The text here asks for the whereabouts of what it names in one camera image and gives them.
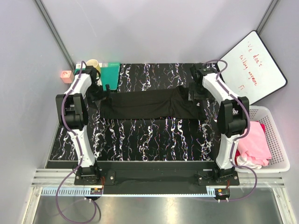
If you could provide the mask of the black t shirt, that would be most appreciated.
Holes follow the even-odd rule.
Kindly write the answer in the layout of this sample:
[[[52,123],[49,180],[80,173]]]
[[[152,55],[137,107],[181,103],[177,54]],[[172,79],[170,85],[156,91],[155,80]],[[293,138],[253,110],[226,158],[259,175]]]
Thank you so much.
[[[101,101],[100,116],[105,119],[177,119],[205,120],[202,108],[188,100],[189,89],[181,85],[174,89],[113,93]]]

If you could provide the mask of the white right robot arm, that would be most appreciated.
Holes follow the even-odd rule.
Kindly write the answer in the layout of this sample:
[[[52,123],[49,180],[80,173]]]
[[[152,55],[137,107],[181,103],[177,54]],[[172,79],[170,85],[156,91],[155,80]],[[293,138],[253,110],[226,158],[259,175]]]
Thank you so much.
[[[188,99],[198,106],[200,101],[213,97],[220,106],[217,116],[220,149],[207,181],[216,184],[232,182],[237,179],[235,154],[239,140],[249,132],[249,99],[235,94],[212,66],[195,63],[190,71],[194,82],[189,85]]]

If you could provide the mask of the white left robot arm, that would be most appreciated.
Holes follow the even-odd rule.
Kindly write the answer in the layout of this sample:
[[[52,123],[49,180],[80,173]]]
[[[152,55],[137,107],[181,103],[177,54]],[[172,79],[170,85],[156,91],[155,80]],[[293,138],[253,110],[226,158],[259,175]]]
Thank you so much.
[[[102,101],[111,102],[110,86],[107,84],[104,89],[98,85],[100,77],[95,67],[82,62],[69,89],[56,96],[59,124],[66,128],[78,157],[78,165],[72,171],[76,185],[95,185],[103,180],[88,139],[89,116],[85,102],[86,98],[96,109]]]

